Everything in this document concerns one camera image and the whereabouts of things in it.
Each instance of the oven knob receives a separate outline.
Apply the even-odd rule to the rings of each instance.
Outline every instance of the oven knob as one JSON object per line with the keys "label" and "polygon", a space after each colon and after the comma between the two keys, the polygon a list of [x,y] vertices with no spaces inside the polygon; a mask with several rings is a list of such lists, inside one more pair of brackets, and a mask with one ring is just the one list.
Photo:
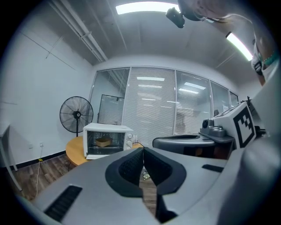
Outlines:
{"label": "oven knob", "polygon": [[131,146],[131,145],[132,145],[132,141],[128,140],[128,141],[126,142],[126,144],[127,144],[128,146]]}

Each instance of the wooden floor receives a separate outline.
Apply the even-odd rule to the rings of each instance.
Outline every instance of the wooden floor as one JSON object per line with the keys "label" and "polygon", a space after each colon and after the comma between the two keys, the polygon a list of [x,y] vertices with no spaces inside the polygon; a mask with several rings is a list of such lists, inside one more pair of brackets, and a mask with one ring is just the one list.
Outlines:
{"label": "wooden floor", "polygon": [[[68,172],[70,161],[66,154],[43,161],[40,163],[38,176],[38,194],[43,191],[48,185],[56,181],[58,178]],[[36,179],[38,174],[38,163],[20,168],[18,171],[13,171],[15,178],[20,184],[22,191],[20,192],[11,181],[11,186],[14,192],[27,200],[32,201],[36,197]],[[144,180],[142,174],[140,176],[140,188],[143,189],[143,201],[147,208],[155,215],[156,210],[156,186],[151,179]]]}

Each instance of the round wooden table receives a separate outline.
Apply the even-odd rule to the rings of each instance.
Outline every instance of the round wooden table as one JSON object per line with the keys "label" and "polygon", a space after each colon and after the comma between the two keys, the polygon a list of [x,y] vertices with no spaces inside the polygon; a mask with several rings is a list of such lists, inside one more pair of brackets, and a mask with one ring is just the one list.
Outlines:
{"label": "round wooden table", "polygon": [[[141,144],[133,144],[133,149],[143,147]],[[84,149],[83,149],[83,136],[79,136],[76,138],[73,138],[70,140],[65,148],[66,155],[70,162],[74,164],[75,166],[79,166],[85,162],[88,162],[90,160],[87,160],[84,156]]]}

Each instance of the black baseboard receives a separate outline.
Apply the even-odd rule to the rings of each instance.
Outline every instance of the black baseboard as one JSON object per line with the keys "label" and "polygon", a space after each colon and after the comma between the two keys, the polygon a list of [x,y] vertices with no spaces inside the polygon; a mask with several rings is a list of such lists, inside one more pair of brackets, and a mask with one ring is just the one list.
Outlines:
{"label": "black baseboard", "polygon": [[[42,157],[42,159],[43,159],[43,161],[45,161],[45,160],[49,160],[51,158],[54,158],[54,157],[57,157],[57,156],[60,156],[60,155],[63,155],[63,154],[65,154],[65,151],[58,152],[58,153],[50,155],[50,156]],[[27,166],[36,164],[38,162],[39,162],[39,160],[31,160],[31,161],[28,161],[28,162],[25,162],[25,163],[20,163],[20,164],[17,164],[17,168],[19,169],[19,168],[27,167]],[[0,170],[1,170],[1,172],[8,171],[6,167],[1,167]]]}

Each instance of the toaster oven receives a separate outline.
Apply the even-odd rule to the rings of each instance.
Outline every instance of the toaster oven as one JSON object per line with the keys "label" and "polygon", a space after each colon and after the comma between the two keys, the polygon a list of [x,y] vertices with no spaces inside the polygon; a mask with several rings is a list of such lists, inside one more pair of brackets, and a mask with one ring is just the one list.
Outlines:
{"label": "toaster oven", "polygon": [[84,156],[94,160],[132,149],[132,132],[122,125],[90,123],[83,128]]}

